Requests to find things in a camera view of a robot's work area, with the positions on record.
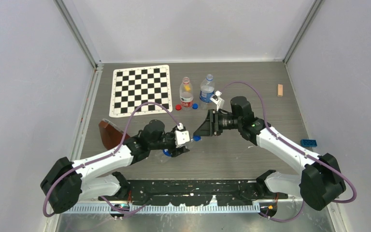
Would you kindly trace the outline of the red bottle cap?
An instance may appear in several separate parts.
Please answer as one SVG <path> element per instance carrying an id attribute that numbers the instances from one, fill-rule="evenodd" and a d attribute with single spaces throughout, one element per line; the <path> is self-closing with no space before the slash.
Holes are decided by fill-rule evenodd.
<path id="1" fill-rule="evenodd" d="M 181 109 L 182 109 L 182 107 L 181 107 L 181 105 L 176 105 L 176 107 L 175 107 L 175 109 L 177 110 L 177 111 L 180 111 Z"/>

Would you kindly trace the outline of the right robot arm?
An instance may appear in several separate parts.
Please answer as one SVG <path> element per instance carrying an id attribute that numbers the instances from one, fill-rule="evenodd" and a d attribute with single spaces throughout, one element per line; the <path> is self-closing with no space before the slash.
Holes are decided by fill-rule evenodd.
<path id="1" fill-rule="evenodd" d="M 237 130 L 242 138 L 268 150 L 292 167 L 297 174 L 272 171 L 256 186 L 257 194 L 269 198 L 274 193 L 302 197 L 314 210 L 322 210 L 346 190 L 336 158 L 326 153 L 319 155 L 292 142 L 270 123 L 254 115 L 246 97 L 230 101 L 231 112 L 223 109 L 208 110 L 206 119 L 194 136 L 219 136 L 224 130 Z"/>

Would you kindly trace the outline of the clear bottle blue label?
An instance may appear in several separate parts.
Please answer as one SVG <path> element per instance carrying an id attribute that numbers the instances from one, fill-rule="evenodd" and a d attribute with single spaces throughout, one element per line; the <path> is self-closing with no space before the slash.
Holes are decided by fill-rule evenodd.
<path id="1" fill-rule="evenodd" d="M 210 97 L 214 94 L 214 76 L 208 74 L 200 85 L 200 108 L 206 109 L 211 102 Z"/>

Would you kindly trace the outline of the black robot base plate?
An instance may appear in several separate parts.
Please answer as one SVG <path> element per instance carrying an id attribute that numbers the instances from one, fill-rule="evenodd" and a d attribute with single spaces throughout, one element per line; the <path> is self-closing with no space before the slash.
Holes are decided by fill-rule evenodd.
<path id="1" fill-rule="evenodd" d="M 142 206 L 201 206 L 216 199 L 219 206 L 250 205 L 255 200 L 287 199 L 272 193 L 255 180 L 129 180 L 109 201 L 125 201 Z"/>

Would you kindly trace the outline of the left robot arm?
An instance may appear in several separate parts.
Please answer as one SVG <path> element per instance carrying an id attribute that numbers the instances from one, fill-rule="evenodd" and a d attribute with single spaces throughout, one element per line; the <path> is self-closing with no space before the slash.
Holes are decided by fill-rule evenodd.
<path id="1" fill-rule="evenodd" d="M 189 142 L 190 134 L 183 124 L 165 132 L 163 122 L 152 120 L 137 135 L 103 153 L 73 161 L 59 158 L 40 184 L 45 194 L 43 214 L 61 214 L 79 201 L 100 196 L 123 200 L 129 193 L 125 179 L 104 174 L 140 162 L 153 150 L 167 150 L 172 158 L 177 157 L 189 151 Z"/>

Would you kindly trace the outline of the clear bottle red label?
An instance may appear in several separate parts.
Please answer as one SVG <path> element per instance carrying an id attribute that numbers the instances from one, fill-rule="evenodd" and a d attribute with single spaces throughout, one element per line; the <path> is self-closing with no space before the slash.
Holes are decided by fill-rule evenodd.
<path id="1" fill-rule="evenodd" d="M 184 88 L 184 85 L 190 85 L 191 90 L 186 91 Z M 190 82 L 189 77 L 184 77 L 182 79 L 179 93 L 180 93 L 180 105 L 182 106 L 182 108 L 187 109 L 187 110 L 192 109 L 192 105 L 194 103 L 194 94 L 193 94 L 193 86 Z"/>

